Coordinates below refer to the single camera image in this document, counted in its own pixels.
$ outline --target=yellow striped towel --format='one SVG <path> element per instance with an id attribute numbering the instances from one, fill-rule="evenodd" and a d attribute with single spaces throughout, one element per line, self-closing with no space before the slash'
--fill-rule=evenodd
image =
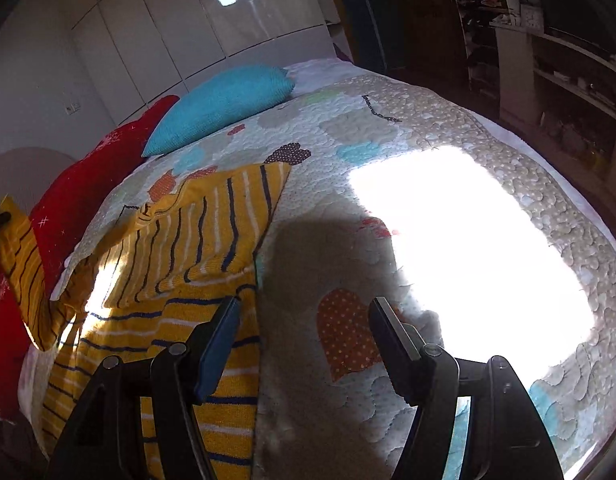
<path id="1" fill-rule="evenodd" d="M 219 480 L 249 478 L 259 391 L 254 254 L 289 171 L 277 162 L 185 181 L 108 232 L 56 302 L 44 298 L 27 218 L 4 200 L 0 211 L 12 220 L 0 230 L 0 257 L 22 316 L 40 349 L 59 338 L 43 403 L 48 451 L 106 356 L 154 357 L 233 295 L 241 298 L 237 338 L 216 392 L 195 415 Z M 150 399 L 141 401 L 141 419 L 148 469 L 163 478 Z"/>

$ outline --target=metal screw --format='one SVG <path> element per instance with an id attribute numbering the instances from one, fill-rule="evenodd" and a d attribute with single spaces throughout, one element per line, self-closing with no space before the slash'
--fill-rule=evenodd
<path id="1" fill-rule="evenodd" d="M 424 352 L 430 357 L 439 357 L 441 355 L 441 347 L 434 343 L 424 345 Z"/>
<path id="2" fill-rule="evenodd" d="M 181 355 L 186 350 L 187 346 L 185 346 L 185 343 L 174 343 L 173 345 L 170 345 L 170 348 L 168 348 L 168 352 L 172 355 Z"/>
<path id="3" fill-rule="evenodd" d="M 508 368 L 508 361 L 506 361 L 503 357 L 498 357 L 496 360 L 496 365 L 499 366 L 499 370 L 504 370 Z"/>
<path id="4" fill-rule="evenodd" d="M 107 368 L 107 370 L 111 370 L 118 364 L 119 358 L 116 355 L 108 355 L 108 357 L 106 357 L 103 362 L 104 368 Z"/>

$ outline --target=sunlight patch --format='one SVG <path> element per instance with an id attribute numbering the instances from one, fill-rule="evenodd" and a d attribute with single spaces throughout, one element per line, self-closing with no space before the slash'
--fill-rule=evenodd
<path id="1" fill-rule="evenodd" d="M 453 146 L 357 168 L 360 203 L 392 232 L 397 268 L 423 310 L 440 317 L 445 348 L 502 355 L 525 387 L 588 338 L 588 298 L 515 198 Z"/>

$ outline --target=wall outlet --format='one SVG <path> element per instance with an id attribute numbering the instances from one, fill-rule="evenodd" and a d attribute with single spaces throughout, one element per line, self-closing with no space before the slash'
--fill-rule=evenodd
<path id="1" fill-rule="evenodd" d="M 66 113 L 72 115 L 74 112 L 78 112 L 81 108 L 81 104 L 78 102 L 70 103 L 66 106 Z"/>

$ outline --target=orange polka dot heart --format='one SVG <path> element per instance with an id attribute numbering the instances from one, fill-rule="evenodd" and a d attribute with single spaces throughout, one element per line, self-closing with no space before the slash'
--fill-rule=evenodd
<path id="1" fill-rule="evenodd" d="M 329 292 L 319 303 L 317 331 L 333 381 L 381 362 L 368 325 L 368 306 L 345 288 Z"/>

